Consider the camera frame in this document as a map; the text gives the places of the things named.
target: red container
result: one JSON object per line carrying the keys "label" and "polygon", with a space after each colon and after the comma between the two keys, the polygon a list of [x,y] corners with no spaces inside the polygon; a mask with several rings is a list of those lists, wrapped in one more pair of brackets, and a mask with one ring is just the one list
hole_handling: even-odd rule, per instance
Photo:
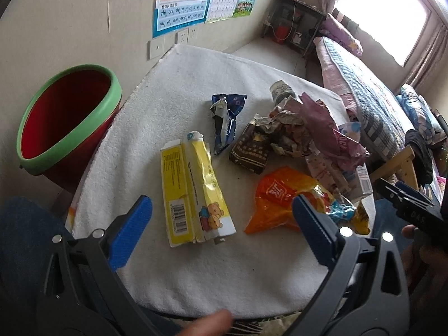
{"label": "red container", "polygon": [[118,79],[102,66],[77,66],[51,78],[22,117],[16,148],[21,165],[74,193],[121,98]]}
{"label": "red container", "polygon": [[287,26],[280,25],[276,29],[276,34],[272,38],[273,41],[275,41],[278,44],[283,44],[286,40],[286,37],[288,36],[291,28],[288,28]]}

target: table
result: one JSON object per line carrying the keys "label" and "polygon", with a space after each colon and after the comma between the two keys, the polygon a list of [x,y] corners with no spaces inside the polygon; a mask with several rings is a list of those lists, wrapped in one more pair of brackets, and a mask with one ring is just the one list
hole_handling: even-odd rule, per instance
{"label": "table", "polygon": [[[174,46],[147,74],[118,113],[99,146],[82,188],[73,225],[75,237],[107,228],[141,194],[153,215],[128,264],[118,271],[135,301],[160,312],[196,317],[228,308],[239,319],[301,310],[326,274],[303,235],[276,228],[254,235],[243,230],[254,212],[261,178],[228,159],[229,148],[212,164],[237,233],[223,244],[170,248],[165,229],[160,148],[198,130],[214,140],[212,94],[247,94],[237,117],[237,136],[256,113],[273,107],[269,87],[283,79],[297,93],[321,98],[335,121],[348,120],[333,92],[256,62],[193,46]],[[270,158],[265,173],[303,160]]]}

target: cartoon children illustration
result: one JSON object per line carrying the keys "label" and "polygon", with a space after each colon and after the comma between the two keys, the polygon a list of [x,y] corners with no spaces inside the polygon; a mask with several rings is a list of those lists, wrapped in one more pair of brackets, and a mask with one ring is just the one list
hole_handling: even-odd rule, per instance
{"label": "cartoon children illustration", "polygon": [[214,202],[207,207],[202,206],[199,218],[202,229],[206,232],[222,228],[223,224],[220,218],[224,215],[224,211],[220,209],[219,203]]}

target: black cloth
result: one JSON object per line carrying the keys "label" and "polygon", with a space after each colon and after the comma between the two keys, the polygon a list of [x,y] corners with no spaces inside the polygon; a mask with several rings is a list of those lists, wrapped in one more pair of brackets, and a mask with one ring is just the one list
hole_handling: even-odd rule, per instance
{"label": "black cloth", "polygon": [[405,145],[411,146],[414,151],[415,158],[412,164],[414,165],[418,184],[423,187],[431,184],[432,160],[425,139],[418,131],[408,130],[405,136]]}

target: crumpled paper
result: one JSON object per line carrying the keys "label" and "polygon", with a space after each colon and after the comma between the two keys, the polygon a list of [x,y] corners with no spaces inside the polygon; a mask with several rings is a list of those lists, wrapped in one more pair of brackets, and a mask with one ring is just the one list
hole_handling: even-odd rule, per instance
{"label": "crumpled paper", "polygon": [[298,113],[301,105],[295,98],[288,97],[274,108],[270,117],[255,119],[257,128],[268,135],[271,148],[279,155],[300,158],[311,154],[310,131]]}

